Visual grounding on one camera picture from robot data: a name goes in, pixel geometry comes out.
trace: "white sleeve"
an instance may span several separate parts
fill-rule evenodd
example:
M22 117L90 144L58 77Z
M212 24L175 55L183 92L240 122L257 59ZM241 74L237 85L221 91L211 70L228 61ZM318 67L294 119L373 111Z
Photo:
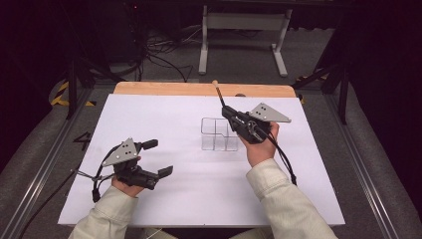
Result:
M310 200L272 159L255 165L247 178L277 238L336 238Z
M137 200L111 186L69 238L123 239Z

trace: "human hand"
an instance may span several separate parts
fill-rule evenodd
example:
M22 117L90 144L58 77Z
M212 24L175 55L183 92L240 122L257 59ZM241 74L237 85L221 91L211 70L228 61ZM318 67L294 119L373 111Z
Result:
M277 141L277 135L279 134L280 126L278 123L271 121L270 127L270 132ZM250 144L241 136L239 136L239 139L241 139L243 144L245 144L246 146L248 161L252 167L269 158L274 158L274 154L276 153L276 147L270 142L269 139L266 138L263 142L257 144Z
M130 197L136 197L136 195L144 189L140 186L129 186L124 182L120 182L119 180L117 180L116 176L111 179L111 185Z

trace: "metal stand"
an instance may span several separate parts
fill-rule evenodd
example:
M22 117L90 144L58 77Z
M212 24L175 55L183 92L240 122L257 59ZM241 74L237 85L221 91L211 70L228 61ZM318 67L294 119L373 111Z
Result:
M68 67L69 111L68 116L66 117L67 120L72 117L78 108L78 80L80 80L83 88L92 88L96 84L90 69L96 70L117 83L125 82L125 79L116 76L112 72L96 65L95 63L85 58L74 56L74 58L69 62Z
M202 47L199 58L199 75L207 73L208 60L208 29L243 29L243 30L267 30L280 31L277 44L272 44L272 51L280 72L280 76L286 77L288 72L280 50L285 40L289 27L292 10L286 14L234 14L234 13L208 13L204 6L202 17Z
M340 96L338 100L338 115L343 124L346 124L345 121L345 107L347 102L347 90L348 90L348 71L346 65L332 65L327 68L321 69L317 72L314 72L309 77L292 84L292 88L295 90L300 89L301 87L319 79L322 76L328 74L325 82L320 87L323 94L332 94L335 91L335 88L340 85Z

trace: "metal bracket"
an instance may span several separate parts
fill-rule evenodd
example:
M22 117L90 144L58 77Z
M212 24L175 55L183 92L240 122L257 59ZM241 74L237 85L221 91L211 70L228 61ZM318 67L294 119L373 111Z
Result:
M249 116L262 121L291 122L292 120L264 103L258 104Z
M126 141L122 142L120 147L118 147L108 158L105 159L103 166L110 166L134 158L137 158L137 150L133 139L130 137Z

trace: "white paper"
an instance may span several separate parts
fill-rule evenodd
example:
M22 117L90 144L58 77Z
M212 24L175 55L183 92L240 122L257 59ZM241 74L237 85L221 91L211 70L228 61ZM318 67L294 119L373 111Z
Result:
M289 117L280 123L279 146L299 189L329 225L344 224L338 202L320 158L301 103L294 98L225 98L226 105L246 112L265 103ZM139 227L255 227L269 225L246 179L250 170L244 145L237 151L201 149L201 120L221 118L217 97L109 95L80 170L95 175L106 154L132 137L158 139L158 147L140 152L138 163L156 173L173 165L173 173L154 190L143 190L131 225ZM286 171L280 158L276 160ZM106 167L102 175L112 173ZM102 184L103 194L109 181ZM77 176L59 219L75 225L94 207L93 182Z

